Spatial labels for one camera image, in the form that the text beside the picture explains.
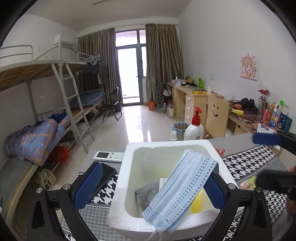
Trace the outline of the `person right hand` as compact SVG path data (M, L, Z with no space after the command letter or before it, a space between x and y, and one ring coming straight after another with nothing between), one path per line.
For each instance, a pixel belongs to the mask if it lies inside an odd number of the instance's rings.
M292 168L290 168L289 172L296 172L296 166L293 166ZM294 215L296 213L296 202L293 200L290 200L289 197L287 197L286 209L289 215Z

